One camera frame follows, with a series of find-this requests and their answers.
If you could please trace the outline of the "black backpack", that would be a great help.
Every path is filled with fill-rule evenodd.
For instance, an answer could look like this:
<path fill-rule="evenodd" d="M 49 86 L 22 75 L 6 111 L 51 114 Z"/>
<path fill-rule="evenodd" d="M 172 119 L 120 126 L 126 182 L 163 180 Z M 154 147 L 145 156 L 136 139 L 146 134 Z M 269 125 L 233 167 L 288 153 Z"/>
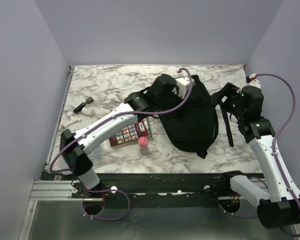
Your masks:
<path fill-rule="evenodd" d="M 192 75 L 192 90 L 187 101 L 171 113 L 160 114 L 159 119 L 171 143 L 179 150 L 196 153 L 205 159 L 209 147 L 219 133 L 216 104 L 198 75 Z M 183 99 L 171 92 L 168 97 L 154 100 L 154 112 L 176 107 Z"/>

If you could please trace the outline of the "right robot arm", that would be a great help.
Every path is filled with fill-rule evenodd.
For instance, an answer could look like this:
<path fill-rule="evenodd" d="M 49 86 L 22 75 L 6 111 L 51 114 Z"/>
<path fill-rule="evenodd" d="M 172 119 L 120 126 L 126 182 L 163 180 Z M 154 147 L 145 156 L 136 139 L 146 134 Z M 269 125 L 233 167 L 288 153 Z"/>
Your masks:
<path fill-rule="evenodd" d="M 261 89 L 227 83 L 220 95 L 226 98 L 220 103 L 221 109 L 237 119 L 239 132 L 257 157 L 268 187 L 265 191 L 238 173 L 223 180 L 220 191 L 226 196 L 236 192 L 244 197 L 267 229 L 299 224 L 300 190 L 284 166 L 278 145 L 273 142 L 276 133 L 271 122 L 261 115 L 264 100 Z"/>

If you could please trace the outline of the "dark red book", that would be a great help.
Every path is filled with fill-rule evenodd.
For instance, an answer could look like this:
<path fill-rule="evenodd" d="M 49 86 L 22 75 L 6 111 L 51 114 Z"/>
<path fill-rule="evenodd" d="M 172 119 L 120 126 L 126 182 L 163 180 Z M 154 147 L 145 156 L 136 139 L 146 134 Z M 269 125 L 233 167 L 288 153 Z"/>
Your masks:
<path fill-rule="evenodd" d="M 143 119 L 138 123 L 123 128 L 121 131 L 111 136 L 109 138 L 109 144 L 111 148 L 115 148 L 121 145 L 138 142 L 141 137 L 149 139 L 152 138 L 152 136 L 149 121 Z"/>

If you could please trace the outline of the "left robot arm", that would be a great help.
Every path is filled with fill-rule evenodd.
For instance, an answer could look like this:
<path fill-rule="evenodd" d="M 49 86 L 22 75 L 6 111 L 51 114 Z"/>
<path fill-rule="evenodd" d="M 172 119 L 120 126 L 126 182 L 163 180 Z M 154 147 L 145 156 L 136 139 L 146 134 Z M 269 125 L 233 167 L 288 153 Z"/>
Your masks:
<path fill-rule="evenodd" d="M 151 86 L 130 93 L 123 103 L 95 123 L 76 132 L 66 129 L 61 133 L 61 155 L 71 173 L 83 183 L 83 191 L 89 197 L 97 197 L 101 191 L 100 179 L 89 155 L 120 130 L 153 115 L 159 100 L 179 89 L 175 78 L 162 74 Z"/>

